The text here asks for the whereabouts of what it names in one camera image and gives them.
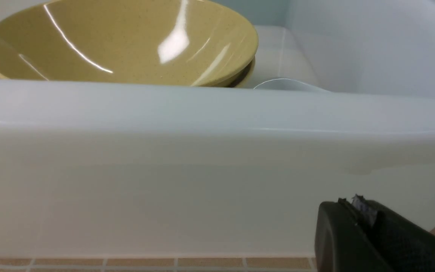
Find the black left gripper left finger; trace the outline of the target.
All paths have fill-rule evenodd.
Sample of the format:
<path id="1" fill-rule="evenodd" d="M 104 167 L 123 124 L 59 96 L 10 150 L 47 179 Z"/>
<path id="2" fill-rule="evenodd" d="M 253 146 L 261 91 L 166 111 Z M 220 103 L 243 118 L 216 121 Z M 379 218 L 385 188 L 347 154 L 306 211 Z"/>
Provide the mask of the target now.
<path id="1" fill-rule="evenodd" d="M 319 272 L 390 272 L 347 201 L 320 203 L 315 233 Z"/>

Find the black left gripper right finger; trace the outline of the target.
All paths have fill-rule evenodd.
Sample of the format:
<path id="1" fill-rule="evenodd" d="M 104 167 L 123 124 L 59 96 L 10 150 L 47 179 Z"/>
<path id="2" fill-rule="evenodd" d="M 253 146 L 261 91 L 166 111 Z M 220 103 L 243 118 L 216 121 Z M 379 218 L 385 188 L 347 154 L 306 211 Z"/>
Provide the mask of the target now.
<path id="1" fill-rule="evenodd" d="M 435 236 L 374 200 L 354 196 L 369 241 L 396 272 L 435 272 Z"/>

